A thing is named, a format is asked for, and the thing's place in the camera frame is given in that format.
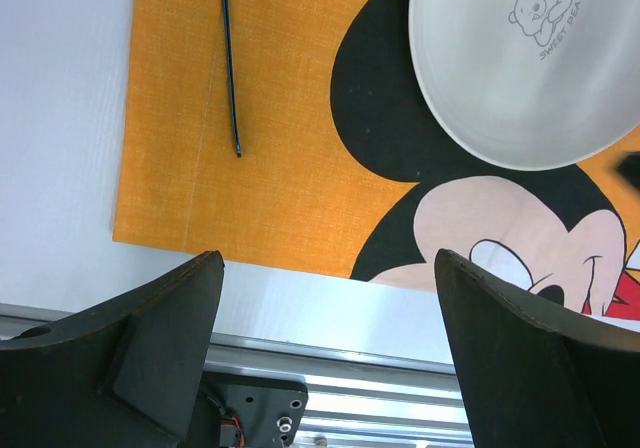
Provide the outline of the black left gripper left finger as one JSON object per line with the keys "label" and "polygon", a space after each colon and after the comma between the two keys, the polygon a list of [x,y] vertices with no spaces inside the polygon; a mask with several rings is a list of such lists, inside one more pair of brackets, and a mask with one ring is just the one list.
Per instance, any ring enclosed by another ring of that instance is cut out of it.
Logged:
{"label": "black left gripper left finger", "polygon": [[188,433],[224,262],[159,278],[1,343],[4,447],[175,447]]}

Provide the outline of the cream ceramic plate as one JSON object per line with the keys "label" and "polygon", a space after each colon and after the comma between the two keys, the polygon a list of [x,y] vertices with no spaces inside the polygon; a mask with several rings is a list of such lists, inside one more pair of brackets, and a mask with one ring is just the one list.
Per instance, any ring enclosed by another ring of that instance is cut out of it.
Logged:
{"label": "cream ceramic plate", "polygon": [[639,0],[409,0],[422,95],[462,148],[540,171],[639,124]]}

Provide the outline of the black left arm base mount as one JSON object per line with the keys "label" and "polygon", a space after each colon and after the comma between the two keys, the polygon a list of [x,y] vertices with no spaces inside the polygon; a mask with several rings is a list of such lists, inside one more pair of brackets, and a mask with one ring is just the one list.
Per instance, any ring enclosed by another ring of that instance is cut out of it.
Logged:
{"label": "black left arm base mount", "polygon": [[181,447],[290,447],[308,401],[303,383],[202,374]]}

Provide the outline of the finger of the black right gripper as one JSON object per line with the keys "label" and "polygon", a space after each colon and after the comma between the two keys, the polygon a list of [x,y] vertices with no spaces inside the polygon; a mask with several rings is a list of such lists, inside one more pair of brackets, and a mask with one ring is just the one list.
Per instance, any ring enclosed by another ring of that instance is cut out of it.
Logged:
{"label": "finger of the black right gripper", "polygon": [[615,172],[628,186],[640,191],[640,152],[627,152],[616,165]]}

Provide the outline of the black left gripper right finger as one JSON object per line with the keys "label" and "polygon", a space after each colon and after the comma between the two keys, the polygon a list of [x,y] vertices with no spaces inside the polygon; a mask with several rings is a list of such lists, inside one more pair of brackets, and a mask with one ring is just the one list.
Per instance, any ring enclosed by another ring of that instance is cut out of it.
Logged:
{"label": "black left gripper right finger", "polygon": [[434,263],[477,447],[636,447],[639,335],[509,284],[457,253]]}

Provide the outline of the orange Mickey Mouse placemat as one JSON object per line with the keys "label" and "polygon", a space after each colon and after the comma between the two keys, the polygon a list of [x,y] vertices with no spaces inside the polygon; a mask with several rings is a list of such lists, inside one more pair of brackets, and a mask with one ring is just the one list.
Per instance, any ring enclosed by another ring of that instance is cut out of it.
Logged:
{"label": "orange Mickey Mouse placemat", "polygon": [[432,291],[450,249],[568,309],[639,317],[630,134],[545,171],[484,162],[414,74],[409,0],[133,0],[114,237]]}

